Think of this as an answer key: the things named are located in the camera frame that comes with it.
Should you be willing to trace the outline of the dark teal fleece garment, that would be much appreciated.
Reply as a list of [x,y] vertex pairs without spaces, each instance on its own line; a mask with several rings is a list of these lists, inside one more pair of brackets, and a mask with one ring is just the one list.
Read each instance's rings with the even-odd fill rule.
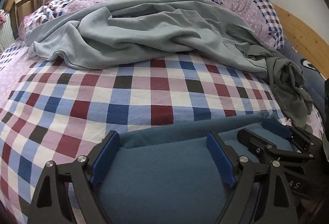
[[121,146],[96,189],[113,223],[214,223],[231,188],[222,182],[206,147],[210,131],[240,155],[257,161],[237,140],[247,128],[293,150],[291,144],[261,126],[267,112],[181,122],[120,135]]

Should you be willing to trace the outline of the light grey-blue garment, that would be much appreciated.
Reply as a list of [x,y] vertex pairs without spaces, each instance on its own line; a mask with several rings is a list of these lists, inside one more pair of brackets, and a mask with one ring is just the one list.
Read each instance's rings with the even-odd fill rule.
[[199,51],[265,76],[266,62],[243,55],[263,43],[238,15],[209,0],[111,0],[50,20],[25,35],[30,57],[61,57],[77,70],[102,70]]

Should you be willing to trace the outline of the blue cartoon pillow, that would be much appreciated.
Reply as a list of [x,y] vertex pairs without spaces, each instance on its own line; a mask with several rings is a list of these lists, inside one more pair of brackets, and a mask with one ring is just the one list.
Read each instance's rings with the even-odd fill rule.
[[278,50],[285,57],[292,60],[302,71],[305,78],[304,88],[313,99],[316,109],[319,111],[322,120],[326,120],[324,101],[325,79],[317,68],[294,47],[292,42],[285,37],[284,46]]

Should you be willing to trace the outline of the dark grey garment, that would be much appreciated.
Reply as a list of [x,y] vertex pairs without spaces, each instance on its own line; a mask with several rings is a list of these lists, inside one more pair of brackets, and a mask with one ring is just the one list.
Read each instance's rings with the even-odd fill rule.
[[286,117],[293,125],[305,127],[312,112],[313,100],[304,89],[301,69],[277,50],[256,38],[251,30],[229,24],[226,34],[235,41],[235,47],[252,64],[265,68],[259,77],[268,83]]

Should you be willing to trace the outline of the plaid purple bed sheet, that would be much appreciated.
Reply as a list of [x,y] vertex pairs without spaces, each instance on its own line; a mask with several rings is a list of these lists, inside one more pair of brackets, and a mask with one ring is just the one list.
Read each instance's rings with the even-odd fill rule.
[[79,71],[62,59],[30,59],[22,41],[1,54],[1,204],[14,223],[48,160],[67,163],[105,135],[260,111],[282,113],[253,74],[197,53]]

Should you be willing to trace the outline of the white radiator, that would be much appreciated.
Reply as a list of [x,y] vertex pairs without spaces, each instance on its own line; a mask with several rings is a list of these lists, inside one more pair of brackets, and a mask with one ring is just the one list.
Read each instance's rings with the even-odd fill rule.
[[1,52],[3,52],[15,41],[15,39],[13,37],[10,14],[6,13],[3,9],[1,9],[1,14],[4,14],[6,17],[6,22],[0,25],[0,47]]

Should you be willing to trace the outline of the pink cloth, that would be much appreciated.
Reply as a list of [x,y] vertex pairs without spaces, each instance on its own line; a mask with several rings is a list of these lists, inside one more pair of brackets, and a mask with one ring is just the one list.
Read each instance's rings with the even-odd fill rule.
[[6,17],[4,14],[0,14],[0,25],[4,24],[6,22]]

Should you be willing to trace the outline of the wooden chair with boxes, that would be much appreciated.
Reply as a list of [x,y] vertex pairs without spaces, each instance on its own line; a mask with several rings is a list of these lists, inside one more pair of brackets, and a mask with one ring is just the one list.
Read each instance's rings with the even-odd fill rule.
[[18,29],[24,18],[41,6],[42,0],[5,0],[3,9],[9,13],[13,37],[18,38]]

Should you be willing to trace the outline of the wooden bed frame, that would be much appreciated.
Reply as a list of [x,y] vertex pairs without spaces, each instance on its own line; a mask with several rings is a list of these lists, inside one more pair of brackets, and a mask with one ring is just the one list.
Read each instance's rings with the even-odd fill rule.
[[278,5],[274,5],[285,36],[295,49],[328,79],[328,44],[307,24]]

